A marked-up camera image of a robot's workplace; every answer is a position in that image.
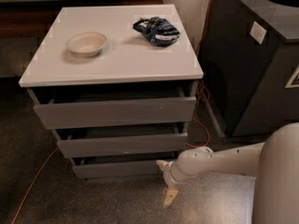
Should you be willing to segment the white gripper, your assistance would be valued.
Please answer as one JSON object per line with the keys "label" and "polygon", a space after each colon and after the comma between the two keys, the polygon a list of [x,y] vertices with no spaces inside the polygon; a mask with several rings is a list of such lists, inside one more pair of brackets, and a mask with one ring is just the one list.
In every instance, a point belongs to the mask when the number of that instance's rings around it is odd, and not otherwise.
{"label": "white gripper", "polygon": [[156,161],[161,171],[164,171],[164,182],[168,186],[164,195],[164,206],[170,206],[178,195],[178,187],[182,181],[180,180],[181,172],[178,168],[177,161]]}

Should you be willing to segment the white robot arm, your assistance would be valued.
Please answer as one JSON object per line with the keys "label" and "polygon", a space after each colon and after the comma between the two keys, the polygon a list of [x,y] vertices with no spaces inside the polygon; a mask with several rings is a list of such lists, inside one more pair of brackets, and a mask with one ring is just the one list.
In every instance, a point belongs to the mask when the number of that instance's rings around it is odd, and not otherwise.
{"label": "white robot arm", "polygon": [[253,176],[253,224],[299,223],[299,123],[277,129],[261,143],[217,152],[197,147],[156,163],[169,190],[204,173]]}

